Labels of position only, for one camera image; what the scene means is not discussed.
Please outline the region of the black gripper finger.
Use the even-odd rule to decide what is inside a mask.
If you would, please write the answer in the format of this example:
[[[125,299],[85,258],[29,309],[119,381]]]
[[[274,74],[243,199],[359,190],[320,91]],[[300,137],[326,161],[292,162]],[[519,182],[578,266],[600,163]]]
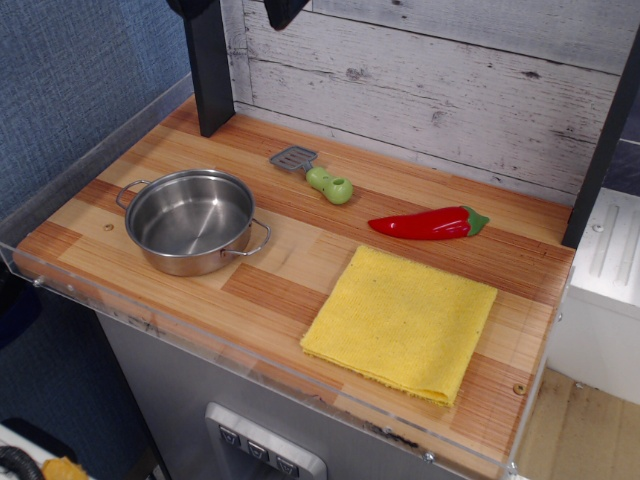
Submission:
[[[306,6],[306,0],[264,0],[269,24],[284,30]]]

